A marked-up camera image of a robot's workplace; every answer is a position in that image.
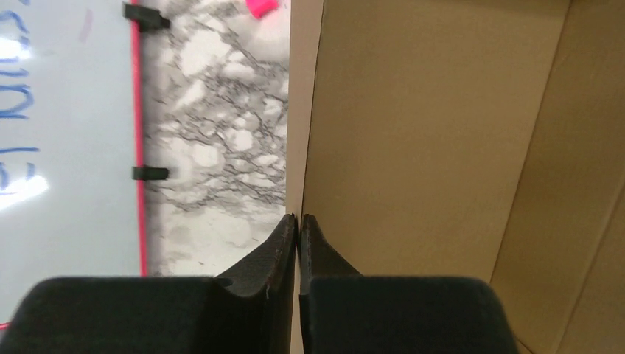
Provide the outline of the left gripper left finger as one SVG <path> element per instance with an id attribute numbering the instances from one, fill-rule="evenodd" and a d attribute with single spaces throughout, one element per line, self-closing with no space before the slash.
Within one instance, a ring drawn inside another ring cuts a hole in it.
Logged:
<path id="1" fill-rule="evenodd" d="M 3 353 L 288 353 L 298 224 L 215 277 L 57 277 L 24 297 Z"/>

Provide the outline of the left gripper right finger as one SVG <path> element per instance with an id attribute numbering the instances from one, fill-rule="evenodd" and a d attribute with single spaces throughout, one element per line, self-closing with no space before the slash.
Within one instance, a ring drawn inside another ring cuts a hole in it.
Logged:
<path id="1" fill-rule="evenodd" d="M 495 292 L 471 277 L 367 277 L 305 215 L 298 240 L 306 353 L 516 353 Z"/>

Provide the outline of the brown cardboard box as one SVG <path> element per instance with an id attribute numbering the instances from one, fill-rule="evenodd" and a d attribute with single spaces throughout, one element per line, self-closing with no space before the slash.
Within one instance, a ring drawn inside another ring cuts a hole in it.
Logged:
<path id="1" fill-rule="evenodd" d="M 522 353 L 624 351 L 624 3 L 294 1 L 287 211 L 366 275 L 489 283 Z"/>

